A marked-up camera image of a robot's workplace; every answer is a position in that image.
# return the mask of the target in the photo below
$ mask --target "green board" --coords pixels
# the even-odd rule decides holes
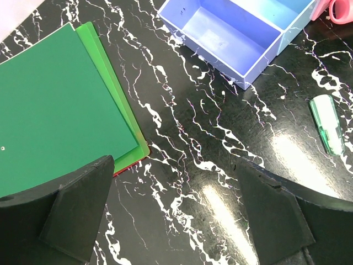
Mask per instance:
[[[138,144],[67,24],[0,65],[0,197]]]
[[[104,80],[111,96],[138,141],[138,146],[135,149],[115,160],[115,172],[119,172],[131,164],[148,156],[149,148],[120,86],[113,67],[99,40],[97,32],[93,27],[93,24],[91,22],[87,22],[77,28],[76,32],[81,38],[83,45]]]

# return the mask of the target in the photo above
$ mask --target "light blue compartment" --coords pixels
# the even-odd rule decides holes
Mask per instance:
[[[232,0],[167,0],[158,14],[176,38],[243,89],[280,48],[281,30]]]
[[[317,0],[232,0],[282,32],[280,54],[310,22]]]

